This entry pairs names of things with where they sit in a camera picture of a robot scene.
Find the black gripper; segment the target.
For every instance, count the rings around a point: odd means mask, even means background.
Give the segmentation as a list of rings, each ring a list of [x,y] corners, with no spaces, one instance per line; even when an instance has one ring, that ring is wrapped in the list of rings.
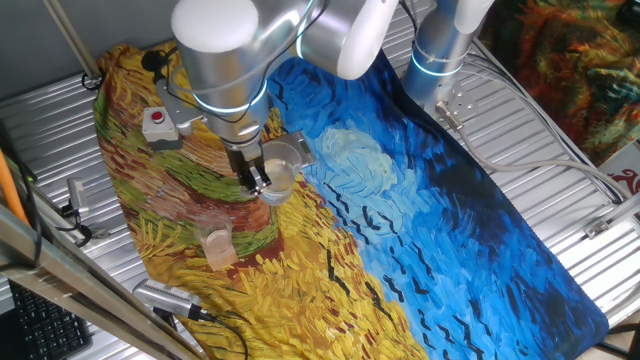
[[[240,196],[253,198],[255,195],[261,195],[271,185],[271,179],[264,166],[262,144],[260,142],[226,143],[225,148],[231,168],[238,175]]]

